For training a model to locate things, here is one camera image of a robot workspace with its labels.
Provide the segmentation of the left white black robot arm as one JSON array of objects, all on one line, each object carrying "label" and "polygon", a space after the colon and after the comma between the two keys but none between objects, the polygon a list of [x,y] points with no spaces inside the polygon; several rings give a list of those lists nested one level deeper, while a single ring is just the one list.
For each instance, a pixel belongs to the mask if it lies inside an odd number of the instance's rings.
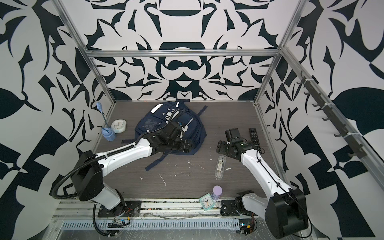
[{"label": "left white black robot arm", "polygon": [[91,151],[84,153],[74,169],[53,187],[52,197],[56,200],[78,197],[81,201],[93,201],[115,215],[121,215],[127,208],[126,202],[117,190],[104,182],[105,176],[133,161],[157,153],[188,154],[193,148],[193,141],[185,138],[182,127],[176,122],[169,122],[121,148],[95,155]]}]

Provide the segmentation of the navy blue student backpack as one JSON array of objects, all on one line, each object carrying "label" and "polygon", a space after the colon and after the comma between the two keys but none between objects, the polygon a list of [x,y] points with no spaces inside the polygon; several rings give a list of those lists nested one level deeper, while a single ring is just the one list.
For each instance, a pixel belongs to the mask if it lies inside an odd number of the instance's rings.
[{"label": "navy blue student backpack", "polygon": [[163,155],[146,167],[148,172],[161,163],[169,154],[189,156],[201,148],[207,133],[200,116],[207,109],[193,112],[184,102],[164,102],[148,112],[135,128],[135,138],[122,140],[123,144],[137,143],[145,134],[160,137]]}]

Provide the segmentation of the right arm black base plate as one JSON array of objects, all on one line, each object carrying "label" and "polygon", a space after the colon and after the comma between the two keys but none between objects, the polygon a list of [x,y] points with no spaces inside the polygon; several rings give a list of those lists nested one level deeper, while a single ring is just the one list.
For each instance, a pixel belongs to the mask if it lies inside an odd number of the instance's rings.
[{"label": "right arm black base plate", "polygon": [[240,216],[242,214],[241,203],[238,200],[222,200],[220,214],[223,217]]}]

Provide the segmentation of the clear plastic ruler case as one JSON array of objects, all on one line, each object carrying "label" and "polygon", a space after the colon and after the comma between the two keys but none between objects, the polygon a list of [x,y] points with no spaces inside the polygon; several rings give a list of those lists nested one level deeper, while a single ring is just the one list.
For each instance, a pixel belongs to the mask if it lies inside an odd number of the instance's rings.
[{"label": "clear plastic ruler case", "polygon": [[221,180],[223,178],[223,175],[225,172],[225,165],[226,165],[226,157],[219,156],[217,160],[217,165],[215,168],[215,178],[217,180]]}]

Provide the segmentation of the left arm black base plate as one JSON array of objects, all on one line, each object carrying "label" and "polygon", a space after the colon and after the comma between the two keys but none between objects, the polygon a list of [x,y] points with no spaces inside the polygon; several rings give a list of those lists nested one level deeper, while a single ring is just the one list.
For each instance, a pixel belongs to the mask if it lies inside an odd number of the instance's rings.
[{"label": "left arm black base plate", "polygon": [[125,201],[120,202],[116,207],[109,210],[101,205],[98,211],[98,218],[112,218],[112,217],[133,217],[134,214],[139,214],[141,211],[141,201]]}]

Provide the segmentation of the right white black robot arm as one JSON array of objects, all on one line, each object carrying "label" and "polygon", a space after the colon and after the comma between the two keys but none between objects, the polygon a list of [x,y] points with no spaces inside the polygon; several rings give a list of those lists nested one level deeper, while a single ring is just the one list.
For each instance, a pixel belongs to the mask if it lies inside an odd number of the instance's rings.
[{"label": "right white black robot arm", "polygon": [[276,239],[294,235],[310,226],[304,193],[292,189],[266,163],[260,151],[237,128],[225,131],[216,152],[240,161],[255,177],[265,198],[249,192],[240,196],[243,209],[261,217]]}]

